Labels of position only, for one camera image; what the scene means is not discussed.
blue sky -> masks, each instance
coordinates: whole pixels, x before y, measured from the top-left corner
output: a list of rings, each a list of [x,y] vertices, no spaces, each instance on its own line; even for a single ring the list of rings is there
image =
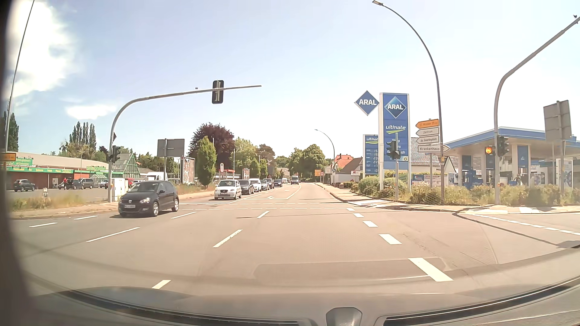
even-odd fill
[[[385,4],[413,24],[433,55],[445,142],[491,129],[501,77],[580,15],[573,0]],[[13,8],[8,84],[30,1]],[[543,129],[542,107],[569,100],[576,131],[579,41],[574,26],[508,79],[500,125]],[[331,157],[316,128],[337,154],[360,156],[362,135],[378,132],[377,110],[367,117],[353,103],[366,90],[376,98],[409,93],[412,126],[437,117],[433,69],[419,39],[370,0],[37,0],[14,86],[20,151],[56,151],[79,120],[94,123],[105,145],[127,101],[210,88],[214,79],[263,87],[226,92],[221,105],[208,93],[134,104],[117,123],[115,143],[154,153],[157,139],[189,140],[213,122],[278,155],[316,143]]]

lamp post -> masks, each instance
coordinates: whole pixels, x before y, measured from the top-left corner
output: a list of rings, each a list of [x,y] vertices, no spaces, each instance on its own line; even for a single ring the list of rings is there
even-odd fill
[[[30,14],[32,13],[32,7],[34,6],[34,0],[32,0],[32,5],[30,5],[30,11],[28,12],[28,18],[26,19],[26,25],[24,26],[24,32],[22,33],[22,40],[20,40],[20,49],[18,49],[18,56],[16,57],[16,67],[14,68],[14,76],[12,77],[12,86],[10,89],[10,98],[8,99],[8,111],[6,112],[6,125],[4,126],[4,152],[8,151],[8,130],[10,127],[10,108],[12,107],[12,93],[14,92],[14,82],[16,81],[16,71],[18,70],[18,62],[20,61],[20,52],[22,51],[22,44],[24,43],[24,36],[26,35],[26,28],[28,27],[28,21],[30,20]]]
[[[417,31],[413,28],[413,26],[411,26],[411,24],[409,24],[409,22],[403,18],[399,13],[397,13],[395,10],[390,9],[389,7],[385,6],[383,3],[378,2],[376,0],[374,0],[372,3],[379,5],[381,7],[385,7],[388,10],[391,10],[395,15],[399,16],[400,19],[403,19],[403,21],[405,21],[405,23],[407,23],[407,25],[409,25],[409,27],[413,30],[413,32],[415,32],[415,35],[417,35],[417,37],[419,38],[419,40],[421,41],[421,43],[423,44],[423,47],[425,48],[425,50],[427,51],[427,54],[429,55],[429,59],[431,60],[431,64],[433,65],[433,71],[435,72],[435,82],[437,84],[437,104],[439,106],[439,148],[440,148],[440,165],[443,166],[443,118],[441,116],[441,93],[439,92],[439,77],[437,75],[437,69],[435,68],[435,62],[433,61],[433,57],[431,57],[431,52],[429,52],[429,49],[427,48],[427,45],[425,45],[425,42],[423,42],[423,39],[421,38],[421,36],[419,36],[419,33],[417,33]],[[441,204],[443,204],[445,202],[445,182],[443,181],[443,168],[441,168]]]

aral logo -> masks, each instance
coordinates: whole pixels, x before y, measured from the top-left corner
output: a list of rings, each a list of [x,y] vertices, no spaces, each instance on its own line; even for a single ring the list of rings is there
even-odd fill
[[[398,118],[407,107],[398,100],[398,98],[393,97],[391,101],[385,105],[385,109],[396,119]]]

white direction sign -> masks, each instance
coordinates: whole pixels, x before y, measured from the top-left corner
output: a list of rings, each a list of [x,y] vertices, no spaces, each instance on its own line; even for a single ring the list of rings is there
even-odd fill
[[[439,135],[417,138],[417,144],[435,144],[439,142]]]
[[[443,152],[449,150],[449,146],[443,145]],[[439,144],[436,145],[418,145],[417,152],[419,153],[439,153],[441,152],[441,147]]]
[[[417,130],[416,134],[419,137],[439,135],[439,127],[419,129]]]

building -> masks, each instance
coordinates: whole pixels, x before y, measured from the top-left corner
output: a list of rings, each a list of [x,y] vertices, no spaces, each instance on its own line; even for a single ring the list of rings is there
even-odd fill
[[[15,162],[7,162],[8,188],[18,179],[28,179],[35,183],[38,188],[51,188],[53,184],[59,184],[67,179],[106,178],[108,163],[83,160],[81,158],[62,157],[34,153],[16,153]]]

